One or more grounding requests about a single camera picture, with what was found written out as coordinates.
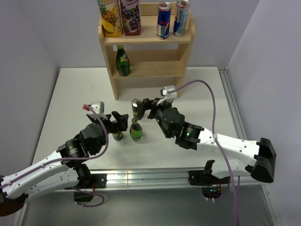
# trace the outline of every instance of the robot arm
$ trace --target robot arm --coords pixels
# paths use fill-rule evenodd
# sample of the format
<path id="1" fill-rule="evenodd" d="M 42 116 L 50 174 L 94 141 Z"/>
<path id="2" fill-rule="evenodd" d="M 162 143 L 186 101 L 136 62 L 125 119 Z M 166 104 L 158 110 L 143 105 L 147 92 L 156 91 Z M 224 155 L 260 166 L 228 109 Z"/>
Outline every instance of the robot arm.
<path id="1" fill-rule="evenodd" d="M 101 118 L 108 133 L 127 130 L 128 114 L 103 113 L 103 102 L 93 102 L 90 106 Z M 84 161 L 90 155 L 100 152 L 106 144 L 102 126 L 91 111 L 87 113 L 92 121 L 75 138 L 58 147 L 45 159 L 10 176 L 0 177 L 0 216 L 7 216 L 21 209 L 24 203 L 59 189 L 85 188 L 92 183 L 92 175 Z"/>
<path id="2" fill-rule="evenodd" d="M 144 99 L 137 103 L 139 117 L 143 117 L 145 110 L 150 110 L 148 118 L 156 119 L 165 137 L 175 137 L 175 143 L 185 149 L 220 153 L 214 140 L 217 138 L 227 157 L 233 158 L 230 165 L 235 176 L 251 176 L 264 183 L 274 181 L 276 153 L 268 139 L 261 138 L 260 142 L 236 139 L 213 134 L 206 128 L 186 122 L 185 116 L 172 107 L 176 92 L 168 92 L 174 89 L 174 86 L 165 87 L 161 91 L 164 98 Z M 203 174 L 215 181 L 229 176 L 225 161 L 215 160 L 207 162 Z"/>

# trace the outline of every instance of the green glass bottle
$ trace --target green glass bottle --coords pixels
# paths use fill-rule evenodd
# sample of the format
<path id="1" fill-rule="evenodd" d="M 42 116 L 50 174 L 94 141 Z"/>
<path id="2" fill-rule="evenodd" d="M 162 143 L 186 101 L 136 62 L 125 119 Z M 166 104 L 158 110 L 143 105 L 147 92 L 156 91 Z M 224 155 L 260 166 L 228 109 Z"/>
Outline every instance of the green glass bottle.
<path id="1" fill-rule="evenodd" d="M 130 135 L 133 140 L 140 140 L 142 138 L 142 135 L 143 135 L 142 127 L 138 123 L 138 120 L 136 118 L 132 119 Z"/>
<path id="2" fill-rule="evenodd" d="M 116 67 L 121 76 L 128 76 L 130 74 L 130 60 L 123 46 L 117 46 Z"/>

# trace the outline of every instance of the metal frame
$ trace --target metal frame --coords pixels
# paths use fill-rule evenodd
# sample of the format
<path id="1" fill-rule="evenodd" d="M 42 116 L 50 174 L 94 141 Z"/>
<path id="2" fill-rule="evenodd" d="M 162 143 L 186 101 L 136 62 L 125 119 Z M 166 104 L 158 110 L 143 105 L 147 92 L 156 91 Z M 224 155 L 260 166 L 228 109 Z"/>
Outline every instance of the metal frame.
<path id="1" fill-rule="evenodd" d="M 239 116 L 234 96 L 232 94 L 226 74 L 226 67 L 218 68 L 222 85 L 230 108 L 236 135 L 240 139 L 246 139 L 246 133 Z M 104 190 L 130 190 L 130 189 L 158 189 L 158 188 L 185 188 L 191 187 L 188 183 L 190 170 L 203 170 L 204 168 L 180 168 L 180 169 L 131 169 L 131 170 L 93 170 L 92 174 L 107 174 L 107 183 Z M 241 185 L 262 185 L 266 202 L 273 220 L 274 226 L 283 226 L 275 201 L 268 184 L 253 180 L 251 177 L 241 177 Z M 21 226 L 26 211 L 26 205 L 15 214 L 13 226 Z"/>
<path id="2" fill-rule="evenodd" d="M 241 121 L 241 118 L 240 118 L 240 115 L 239 115 L 239 112 L 238 112 L 238 108 L 237 108 L 237 105 L 236 105 L 236 102 L 235 102 L 235 99 L 234 99 L 234 96 L 233 96 L 233 93 L 232 93 L 232 90 L 231 90 L 231 86 L 229 84 L 229 80 L 228 80 L 228 77 L 227 77 L 227 74 L 226 74 L 226 69 L 227 68 L 226 67 L 221 67 L 221 68 L 218 68 L 218 69 L 219 69 L 219 74 L 220 74 L 220 77 L 221 77 L 222 85 L 223 85 L 224 90 L 225 90 L 228 105 L 229 105 L 229 108 L 230 108 L 232 120 L 233 120 L 234 127 L 235 127 L 235 130 L 236 130 L 236 135 L 240 139 L 247 139 L 246 132 L 245 132 L 245 129 L 244 129 L 244 125 Z M 268 208 L 269 208 L 274 226 L 283 226 L 283 223 L 282 223 L 282 220 L 280 218 L 280 215 L 279 215 L 274 197 L 271 193 L 269 184 L 262 185 L 262 189 L 263 189 L 263 192 L 264 192 L 264 196 L 265 196 L 265 199 L 266 199 L 266 202 L 267 202 L 267 205 L 268 205 Z"/>

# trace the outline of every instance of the energy drink can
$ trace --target energy drink can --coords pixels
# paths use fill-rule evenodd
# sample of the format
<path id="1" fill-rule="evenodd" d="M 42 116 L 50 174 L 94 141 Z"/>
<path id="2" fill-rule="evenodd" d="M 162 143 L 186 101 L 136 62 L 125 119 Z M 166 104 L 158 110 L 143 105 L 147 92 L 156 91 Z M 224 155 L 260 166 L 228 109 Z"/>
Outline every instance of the energy drink can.
<path id="1" fill-rule="evenodd" d="M 171 4 L 160 2 L 158 5 L 157 37 L 166 39 L 169 35 L 169 23 L 171 15 Z"/>
<path id="2" fill-rule="evenodd" d="M 141 103 L 141 100 L 139 100 L 139 99 L 132 100 L 133 117 L 136 118 L 137 120 L 140 120 L 142 117 L 138 116 L 138 105 L 137 105 L 137 103 Z"/>
<path id="3" fill-rule="evenodd" d="M 188 19 L 190 3 L 187 0 L 178 0 L 176 6 L 173 33 L 175 36 L 183 36 Z"/>

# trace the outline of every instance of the gray wall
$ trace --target gray wall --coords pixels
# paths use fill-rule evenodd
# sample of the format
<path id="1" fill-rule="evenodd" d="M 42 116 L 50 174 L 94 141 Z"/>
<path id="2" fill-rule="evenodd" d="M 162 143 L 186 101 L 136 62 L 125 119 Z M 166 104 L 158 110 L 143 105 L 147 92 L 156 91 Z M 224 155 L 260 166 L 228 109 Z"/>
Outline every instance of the gray wall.
<path id="1" fill-rule="evenodd" d="M 248 138 L 277 152 L 271 189 L 285 226 L 301 222 L 300 11 L 300 0 L 261 0 L 228 69 Z"/>
<path id="2" fill-rule="evenodd" d="M 97 36 L 99 9 L 96 0 L 20 2 L 59 67 L 105 66 Z M 189 65 L 228 65 L 259 0 L 190 2 L 196 37 Z"/>
<path id="3" fill-rule="evenodd" d="M 17 0 L 0 6 L 0 174 L 30 166 L 57 68 Z M 0 218 L 9 225 L 13 216 Z"/>

